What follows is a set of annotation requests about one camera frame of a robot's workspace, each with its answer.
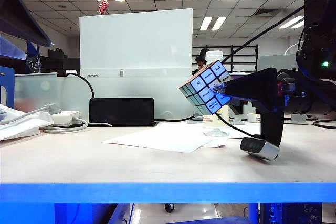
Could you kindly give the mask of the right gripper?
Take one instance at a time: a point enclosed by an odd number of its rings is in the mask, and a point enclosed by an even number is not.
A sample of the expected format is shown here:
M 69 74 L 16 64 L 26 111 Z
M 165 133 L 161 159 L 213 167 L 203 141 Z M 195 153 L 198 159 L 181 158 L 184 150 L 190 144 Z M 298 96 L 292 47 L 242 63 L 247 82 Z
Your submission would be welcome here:
M 213 86 L 213 93 L 233 100 L 249 101 L 259 111 L 278 108 L 277 81 L 283 95 L 285 113 L 300 114 L 301 98 L 295 70 L 267 68 L 246 76 L 221 82 Z

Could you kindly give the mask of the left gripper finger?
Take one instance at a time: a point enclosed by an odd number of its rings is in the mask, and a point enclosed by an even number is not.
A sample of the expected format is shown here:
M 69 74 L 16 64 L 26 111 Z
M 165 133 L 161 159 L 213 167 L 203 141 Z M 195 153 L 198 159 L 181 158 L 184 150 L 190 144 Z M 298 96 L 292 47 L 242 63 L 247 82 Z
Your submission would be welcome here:
M 1 0 L 1 31 L 44 47 L 51 45 L 22 0 Z
M 19 60 L 26 60 L 27 54 L 14 45 L 12 42 L 8 41 L 6 38 L 1 37 L 0 40 L 0 51 L 1 56 L 15 58 Z

